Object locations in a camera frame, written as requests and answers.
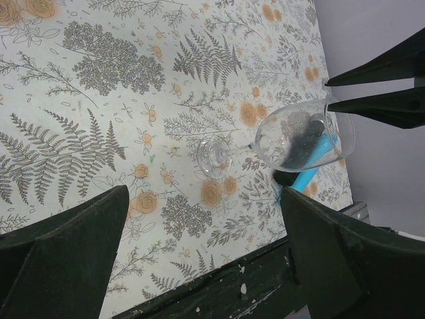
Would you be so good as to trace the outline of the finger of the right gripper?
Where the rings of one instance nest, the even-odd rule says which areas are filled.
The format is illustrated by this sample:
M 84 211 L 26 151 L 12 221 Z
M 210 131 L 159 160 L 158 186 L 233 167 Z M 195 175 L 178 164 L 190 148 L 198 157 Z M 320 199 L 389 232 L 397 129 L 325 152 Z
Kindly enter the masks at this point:
M 424 29 L 373 60 L 330 78 L 326 85 L 348 86 L 424 76 Z
M 328 109 L 414 129 L 424 126 L 424 87 L 335 102 Z

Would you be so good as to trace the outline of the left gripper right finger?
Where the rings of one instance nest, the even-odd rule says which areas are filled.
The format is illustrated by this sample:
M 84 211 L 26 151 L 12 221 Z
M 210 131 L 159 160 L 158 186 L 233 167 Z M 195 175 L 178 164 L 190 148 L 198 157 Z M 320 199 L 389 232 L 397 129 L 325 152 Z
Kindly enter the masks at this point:
M 424 242 L 285 187 L 281 208 L 312 318 L 423 318 Z

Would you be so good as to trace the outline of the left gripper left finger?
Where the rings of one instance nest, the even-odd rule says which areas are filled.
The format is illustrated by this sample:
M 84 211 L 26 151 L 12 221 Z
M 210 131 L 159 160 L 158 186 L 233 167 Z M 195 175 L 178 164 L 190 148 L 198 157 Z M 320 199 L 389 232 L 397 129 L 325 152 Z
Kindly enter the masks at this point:
M 2 318 L 98 318 L 127 218 L 116 186 L 1 236 Z

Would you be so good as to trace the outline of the wine glass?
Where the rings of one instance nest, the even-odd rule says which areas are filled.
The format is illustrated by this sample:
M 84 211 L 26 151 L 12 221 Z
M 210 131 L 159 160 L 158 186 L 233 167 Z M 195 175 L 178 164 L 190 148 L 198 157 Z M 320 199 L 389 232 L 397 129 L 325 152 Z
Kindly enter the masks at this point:
M 330 161 L 327 164 L 345 159 L 355 148 L 355 129 L 350 115 L 328 109 L 335 102 L 338 102 L 336 97 L 327 95 L 322 99 L 279 108 L 266 116 L 251 142 L 238 147 L 230 146 L 224 138 L 205 137 L 197 149 L 199 168 L 207 177 L 220 179 L 230 171 L 234 158 L 243 153 L 253 153 L 274 170 L 295 172 L 283 162 L 290 152 L 290 140 L 305 130 L 309 120 L 322 120 L 323 133 L 338 137 L 331 155 L 327 156 Z

